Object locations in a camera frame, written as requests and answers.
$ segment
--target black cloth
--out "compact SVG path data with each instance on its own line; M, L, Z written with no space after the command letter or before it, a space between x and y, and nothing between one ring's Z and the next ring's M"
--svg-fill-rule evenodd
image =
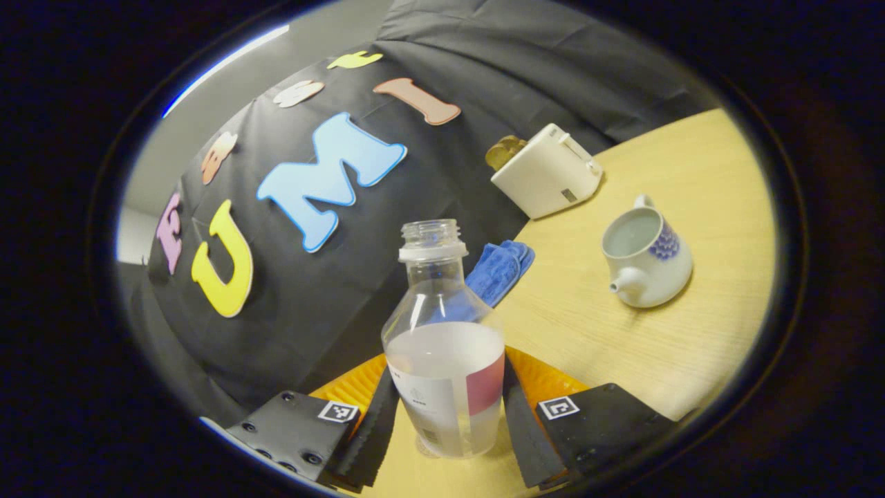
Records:
M714 102L645 45L532 0L395 2L377 40L347 53L360 50L384 57L328 70L342 55L330 54L274 85L207 141L174 188L181 194L178 268L169 275L155 240L133 296L133 321L149 361L194 415L232 424L279 391L309 393L379 354L381 326L406 290L397 261L404 223L457 219L468 272L486 243L516 237L527 217L489 181L494 171L483 159L502 136L528 139L555 122L596 153ZM458 105L461 115L429 126L406 103L372 92L398 77ZM326 87L295 107L273 103L302 80ZM339 225L307 253L298 228L271 200L256 199L256 190L281 162L315 161L313 130L343 111L408 154L366 189L346 168L354 206L312 201L320 211L334 209ZM203 185L200 163L223 132L237 134L237 146ZM255 268L249 298L233 318L219 315L190 277L203 241L222 280L232 275L223 244L208 234L228 198Z

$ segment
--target letter m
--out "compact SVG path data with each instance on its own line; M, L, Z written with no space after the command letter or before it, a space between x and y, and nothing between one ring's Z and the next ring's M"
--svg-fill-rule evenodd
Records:
M371 187L405 157L402 144L385 144L350 122L348 113L332 116L313 131L315 164L283 162L258 186L259 199L270 198L304 234L308 253L317 252L338 226L335 211L321 212L308 198L338 206L357 201L344 172L347 163L357 183Z

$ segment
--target wooden table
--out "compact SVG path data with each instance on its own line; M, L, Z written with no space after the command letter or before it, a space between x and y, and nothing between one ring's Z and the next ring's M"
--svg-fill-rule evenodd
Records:
M596 158L596 195L529 222L516 240L535 263L497 306L505 341L587 385L614 382L673 420L703 407L748 353L766 316L773 206L753 152L721 110L658 128ZM609 293L605 228L648 194L694 256L685 291L651 309ZM496 446L470 460L419 452L402 403L375 486L362 496L531 496L502 420Z

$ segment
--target blue cloth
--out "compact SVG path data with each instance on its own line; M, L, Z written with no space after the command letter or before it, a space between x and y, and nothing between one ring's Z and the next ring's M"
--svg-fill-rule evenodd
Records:
M535 251L521 242L505 240L501 245L486 244L465 282L480 299L495 307L534 260Z
M535 260L535 251L521 242L505 240L501 245L486 244L482 248L480 260L473 271L465 278L465 283L490 307L507 294L516 282L526 274ZM445 311L437 309L428 323L472 322L476 318L464 294L450 297Z

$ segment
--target foam letter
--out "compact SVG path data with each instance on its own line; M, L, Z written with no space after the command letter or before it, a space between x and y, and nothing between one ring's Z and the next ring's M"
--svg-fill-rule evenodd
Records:
M181 231L181 218L179 218L178 211L175 210L179 200L181 200L181 196L178 192L172 194L157 226L157 238L163 247L166 260L169 261L169 275L175 274L175 265L178 264L178 257L181 256L181 240L176 237Z
M357 198L344 173L344 163L357 172L357 183L371 187L405 157L402 144L385 144L338 113L313 132L316 164L283 162L258 186L257 197L270 198L304 234L302 245L315 253L338 226L334 211L320 212L307 202L315 198L352 206Z
M234 275L230 277L230 282L221 282L218 273L215 273L209 261L209 244L205 241L196 249L194 262L190 266L190 277L200 284L215 311L226 318L240 313L252 288L252 252L230 217L230 204L230 199L222 202L209 223L209 235L218 235L234 260Z
M366 51L359 51L357 53L346 53L341 57L335 59L335 62L333 62L332 64L326 66L326 69L332 69L333 67L346 67L347 69L353 69L354 67L368 66L379 58L384 57L380 53L372 54L369 57L363 57L363 54L365 53Z
M291 107L313 97L325 86L326 84L322 82L304 80L303 82L295 83L276 94L276 97L273 98L273 102L280 107Z
M215 177L215 174L218 173L219 168L221 167L221 161L223 161L234 149L234 145L236 145L236 137L237 135L231 135L229 132L224 132L215 140L212 147L209 148L206 157L203 158L203 164L200 165L200 171L203 172L203 185L208 185L209 182L212 181L212 178Z
M411 105L424 114L424 121L427 124L433 126L445 124L461 114L460 107L454 104L446 104L423 89L416 87L411 78L396 78L395 80L384 82L375 87L374 92L389 93L406 104Z

